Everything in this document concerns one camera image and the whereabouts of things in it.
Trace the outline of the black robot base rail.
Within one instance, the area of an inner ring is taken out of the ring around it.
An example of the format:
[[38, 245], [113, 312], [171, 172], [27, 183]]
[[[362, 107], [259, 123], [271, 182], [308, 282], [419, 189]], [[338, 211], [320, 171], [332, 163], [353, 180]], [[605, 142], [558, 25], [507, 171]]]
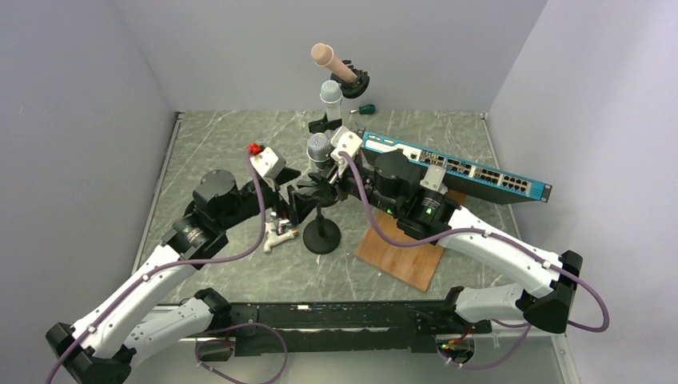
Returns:
[[490, 321], [465, 323], [442, 300], [232, 303], [231, 324], [198, 332], [230, 337], [238, 357], [268, 353], [409, 350], [434, 353], [434, 340], [489, 334]]

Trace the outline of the grey handheld microphone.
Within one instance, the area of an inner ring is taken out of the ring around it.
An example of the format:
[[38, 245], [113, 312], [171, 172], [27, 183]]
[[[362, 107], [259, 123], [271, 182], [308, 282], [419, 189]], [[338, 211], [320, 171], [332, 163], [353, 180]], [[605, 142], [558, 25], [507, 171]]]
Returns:
[[324, 133], [312, 134], [306, 143], [306, 153], [316, 168], [323, 169], [330, 158], [333, 146]]

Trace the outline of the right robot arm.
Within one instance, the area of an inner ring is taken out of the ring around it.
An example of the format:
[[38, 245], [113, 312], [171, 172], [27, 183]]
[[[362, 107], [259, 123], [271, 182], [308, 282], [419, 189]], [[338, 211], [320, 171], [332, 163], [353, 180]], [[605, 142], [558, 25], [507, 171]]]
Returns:
[[423, 182], [400, 152], [393, 188], [367, 186], [353, 157], [335, 149], [329, 184], [341, 197], [361, 201], [371, 227], [391, 246], [437, 245], [455, 250], [499, 270], [511, 284], [483, 289], [456, 286], [441, 309], [441, 323], [451, 332], [485, 320], [524, 320], [545, 332], [563, 334], [573, 324], [569, 315], [578, 286], [582, 258], [571, 251], [556, 254], [529, 245], [479, 219], [448, 198], [431, 182]]

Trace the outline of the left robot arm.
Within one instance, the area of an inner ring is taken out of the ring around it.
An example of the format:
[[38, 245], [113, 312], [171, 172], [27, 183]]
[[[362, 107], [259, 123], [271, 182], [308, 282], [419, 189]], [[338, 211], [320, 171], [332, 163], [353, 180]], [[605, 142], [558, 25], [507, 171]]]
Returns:
[[255, 170], [251, 173], [243, 187], [228, 170], [206, 173], [184, 216], [142, 267], [85, 317], [50, 328], [46, 340], [58, 356], [56, 367], [78, 383], [123, 383], [135, 366], [181, 338], [248, 326], [244, 315], [211, 288], [160, 318], [145, 317], [175, 286], [219, 261], [228, 229], [252, 217], [264, 220], [267, 209], [282, 206], [280, 194]]

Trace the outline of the black front microphone stand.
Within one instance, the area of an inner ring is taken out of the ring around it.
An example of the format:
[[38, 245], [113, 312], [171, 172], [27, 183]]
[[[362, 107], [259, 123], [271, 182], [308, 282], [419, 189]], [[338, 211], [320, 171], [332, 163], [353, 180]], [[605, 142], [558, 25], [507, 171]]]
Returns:
[[314, 254], [330, 254], [341, 242], [341, 231], [338, 225], [323, 215], [323, 209], [337, 202], [329, 195], [327, 171], [317, 170], [307, 174], [307, 178], [298, 181], [294, 188], [303, 196], [317, 200], [313, 211], [315, 216], [302, 231], [305, 248]]

